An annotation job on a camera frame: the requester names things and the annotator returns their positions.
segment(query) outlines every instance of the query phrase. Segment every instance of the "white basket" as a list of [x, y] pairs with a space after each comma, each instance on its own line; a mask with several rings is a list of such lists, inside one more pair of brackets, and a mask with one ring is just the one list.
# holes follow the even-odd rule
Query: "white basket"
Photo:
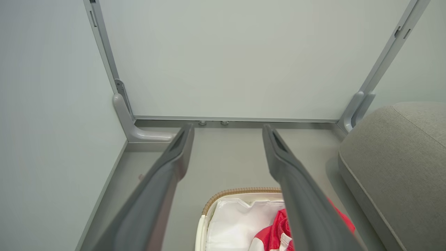
[[209, 222], [212, 219], [217, 202], [225, 198], [238, 198], [246, 203], [253, 201], [283, 201], [280, 188], [238, 188], [217, 193], [206, 203], [198, 221], [195, 251], [206, 250], [206, 235]]

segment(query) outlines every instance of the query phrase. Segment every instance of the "gray sofa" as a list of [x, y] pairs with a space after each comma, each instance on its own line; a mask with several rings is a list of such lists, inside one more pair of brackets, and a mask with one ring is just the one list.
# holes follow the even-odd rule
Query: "gray sofa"
[[446, 250], [446, 104], [374, 111], [342, 142], [339, 171], [387, 250]]

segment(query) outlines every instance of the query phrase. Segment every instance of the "cushion seam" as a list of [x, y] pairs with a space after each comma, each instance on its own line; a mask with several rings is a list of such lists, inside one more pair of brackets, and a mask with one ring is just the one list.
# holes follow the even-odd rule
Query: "cushion seam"
[[351, 174], [351, 176], [355, 179], [355, 181], [357, 182], [357, 184], [359, 185], [359, 187], [361, 188], [361, 190], [364, 192], [364, 194], [367, 196], [367, 198], [369, 199], [369, 201], [372, 203], [373, 207], [375, 208], [375, 210], [378, 212], [378, 215], [381, 217], [381, 219], [384, 221], [384, 224], [387, 226], [387, 228], [389, 228], [390, 233], [392, 233], [393, 237], [395, 238], [396, 242], [398, 242], [398, 244], [400, 245], [400, 247], [404, 250], [407, 251], [407, 249], [405, 248], [404, 244], [401, 242], [400, 238], [396, 235], [395, 231], [393, 230], [393, 228], [390, 226], [389, 222], [387, 221], [386, 217], [381, 213], [381, 211], [378, 209], [378, 207], [376, 206], [375, 202], [373, 201], [373, 199], [370, 197], [370, 195], [368, 194], [368, 192], [365, 190], [364, 186], [362, 186], [361, 182], [359, 181], [359, 179], [353, 174], [352, 170], [349, 168], [348, 164], [344, 161], [344, 158], [342, 157], [341, 151], [339, 151], [339, 157], [341, 158], [342, 163], [344, 163], [345, 168], [348, 170], [348, 172]]
[[406, 117], [404, 117], [400, 112], [398, 112], [395, 107], [393, 107], [393, 105], [391, 106], [392, 109], [401, 117], [403, 117], [405, 120], [407, 120], [409, 123], [411, 123], [413, 126], [415, 126], [416, 128], [418, 128], [420, 131], [422, 131], [424, 134], [426, 134], [429, 138], [433, 139], [435, 142], [437, 142], [438, 144], [440, 144], [440, 146], [442, 146], [442, 148], [444, 148], [446, 150], [446, 146], [444, 146], [443, 144], [441, 144], [438, 140], [434, 139], [432, 136], [430, 136], [429, 134], [427, 134], [425, 131], [423, 131], [423, 129], [421, 129], [420, 127], [418, 127], [417, 125], [415, 125], [414, 123], [412, 123], [412, 121], [410, 121], [409, 119], [407, 119]]

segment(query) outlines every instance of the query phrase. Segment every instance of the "red cloth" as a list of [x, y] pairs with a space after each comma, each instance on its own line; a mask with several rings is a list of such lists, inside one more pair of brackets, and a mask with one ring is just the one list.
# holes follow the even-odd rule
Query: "red cloth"
[[[348, 229], [354, 233], [355, 226], [350, 219], [339, 209], [333, 205], [334, 209], [338, 212], [341, 218], [344, 220]], [[291, 231], [288, 225], [288, 219], [286, 216], [286, 210], [282, 209], [277, 212], [276, 218], [271, 226], [262, 229], [255, 235], [252, 240], [249, 251], [294, 251], [293, 240], [291, 238]]]

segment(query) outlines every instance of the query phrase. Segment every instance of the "white wall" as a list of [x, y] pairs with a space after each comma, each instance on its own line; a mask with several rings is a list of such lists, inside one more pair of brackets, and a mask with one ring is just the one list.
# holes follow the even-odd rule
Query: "white wall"
[[135, 115], [340, 118], [409, 0], [107, 0]]
[[126, 137], [81, 0], [0, 2], [0, 250], [74, 250]]
[[431, 0], [375, 88], [367, 114], [405, 101], [446, 102], [446, 1]]

